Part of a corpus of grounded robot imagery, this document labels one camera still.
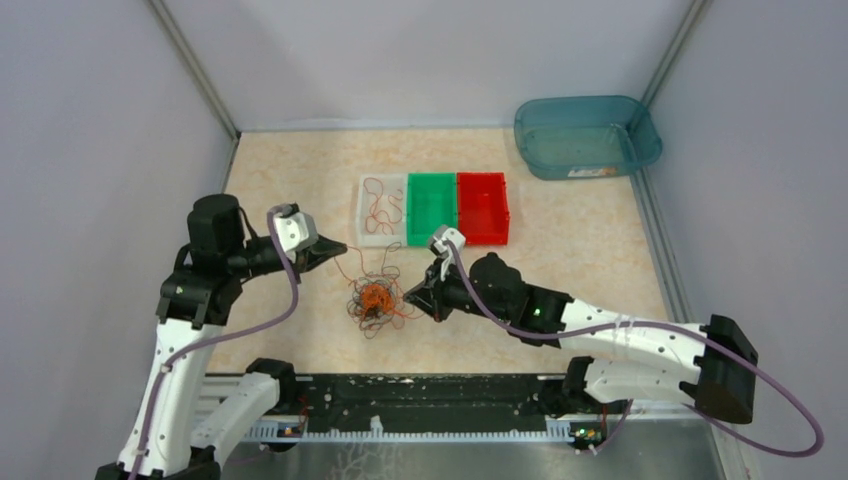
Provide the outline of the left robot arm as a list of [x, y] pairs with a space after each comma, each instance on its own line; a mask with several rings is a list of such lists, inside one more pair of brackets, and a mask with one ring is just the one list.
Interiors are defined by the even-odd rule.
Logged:
[[[129, 437], [118, 458], [97, 469], [98, 479], [218, 479], [248, 430], [266, 413], [285, 414], [300, 399], [292, 364], [254, 360], [202, 422], [196, 408], [217, 345], [258, 334], [290, 318], [298, 307], [300, 276], [347, 252], [320, 235], [295, 203], [271, 207], [269, 233], [260, 236], [239, 200], [200, 198], [187, 216], [189, 241], [160, 288], [156, 343], [149, 378]], [[284, 272], [291, 302], [280, 315], [226, 332], [246, 283]]]

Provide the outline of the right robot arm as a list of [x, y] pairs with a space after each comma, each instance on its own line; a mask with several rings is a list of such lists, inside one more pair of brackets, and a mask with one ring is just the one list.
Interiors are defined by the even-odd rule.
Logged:
[[404, 299], [437, 322], [453, 311], [492, 313], [520, 341], [572, 353], [563, 398], [576, 412], [652, 400], [688, 404], [731, 424], [753, 420], [756, 376], [727, 354], [756, 364], [758, 353], [729, 317], [665, 324], [626, 316], [527, 283], [495, 253], [468, 271], [436, 259]]

